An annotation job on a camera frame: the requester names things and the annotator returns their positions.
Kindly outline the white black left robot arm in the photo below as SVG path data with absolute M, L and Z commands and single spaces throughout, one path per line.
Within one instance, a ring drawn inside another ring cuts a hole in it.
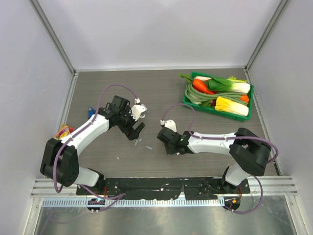
M 134 125 L 145 117 L 147 108 L 135 99 L 129 100 L 114 96 L 112 102 L 99 107 L 87 122 L 69 135 L 57 140 L 51 138 L 45 145 L 40 173 L 54 181 L 56 190 L 71 185 L 85 186 L 93 195 L 100 195 L 105 187 L 104 175 L 79 165 L 79 156 L 97 137 L 113 127 L 133 141 L 139 137 L 145 124 Z

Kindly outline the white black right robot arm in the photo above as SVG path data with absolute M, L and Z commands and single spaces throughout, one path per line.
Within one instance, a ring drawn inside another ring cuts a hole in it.
M 231 156 L 235 164 L 226 168 L 221 188 L 233 193 L 249 176 L 263 176 L 269 162 L 271 146 L 246 128 L 224 135 L 201 134 L 185 131 L 183 134 L 169 127 L 162 127 L 157 139 L 164 143 L 166 153 L 196 154 L 217 153 Z

